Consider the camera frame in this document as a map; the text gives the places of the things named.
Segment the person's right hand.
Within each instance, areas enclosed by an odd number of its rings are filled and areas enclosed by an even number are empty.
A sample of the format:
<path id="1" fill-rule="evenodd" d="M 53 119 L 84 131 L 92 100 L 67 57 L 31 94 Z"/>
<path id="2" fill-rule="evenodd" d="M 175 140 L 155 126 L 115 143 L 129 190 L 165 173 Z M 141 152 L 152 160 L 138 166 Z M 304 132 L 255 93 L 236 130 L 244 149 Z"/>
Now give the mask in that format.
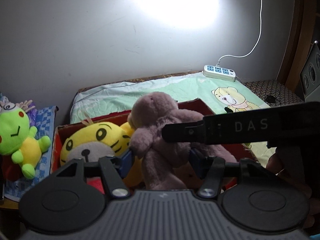
<path id="1" fill-rule="evenodd" d="M 283 155 L 274 153 L 268 160 L 266 169 L 274 174 L 279 174 L 285 168 Z"/>

